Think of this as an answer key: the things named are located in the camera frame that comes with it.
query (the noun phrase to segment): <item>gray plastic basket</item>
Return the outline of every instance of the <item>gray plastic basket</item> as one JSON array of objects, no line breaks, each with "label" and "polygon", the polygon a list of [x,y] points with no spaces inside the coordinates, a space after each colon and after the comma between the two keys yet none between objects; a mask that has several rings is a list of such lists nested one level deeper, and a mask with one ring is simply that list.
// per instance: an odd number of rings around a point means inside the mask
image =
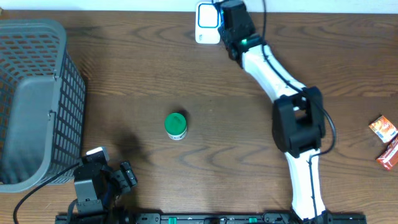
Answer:
[{"label": "gray plastic basket", "polygon": [[80,156],[86,87],[66,40],[55,21],[0,21],[0,192],[40,184]]}]

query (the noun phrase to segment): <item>orange packet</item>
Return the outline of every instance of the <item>orange packet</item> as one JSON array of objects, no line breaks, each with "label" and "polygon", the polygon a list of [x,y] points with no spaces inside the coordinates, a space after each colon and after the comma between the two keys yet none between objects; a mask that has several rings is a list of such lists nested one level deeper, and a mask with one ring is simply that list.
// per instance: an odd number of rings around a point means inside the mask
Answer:
[{"label": "orange packet", "polygon": [[391,141],[397,134],[396,127],[384,116],[375,120],[369,127],[384,143]]},{"label": "orange packet", "polygon": [[398,138],[395,138],[393,142],[388,145],[387,150],[376,159],[378,163],[384,166],[387,170],[391,170],[392,167],[398,162]]}]

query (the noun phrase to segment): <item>green bottle cap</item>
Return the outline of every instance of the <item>green bottle cap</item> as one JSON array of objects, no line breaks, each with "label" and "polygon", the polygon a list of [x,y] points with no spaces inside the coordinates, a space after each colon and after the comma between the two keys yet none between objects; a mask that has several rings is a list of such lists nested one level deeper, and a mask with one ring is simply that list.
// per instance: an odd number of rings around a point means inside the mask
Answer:
[{"label": "green bottle cap", "polygon": [[164,127],[173,140],[181,140],[187,134],[187,120],[179,113],[169,114],[164,121]]}]

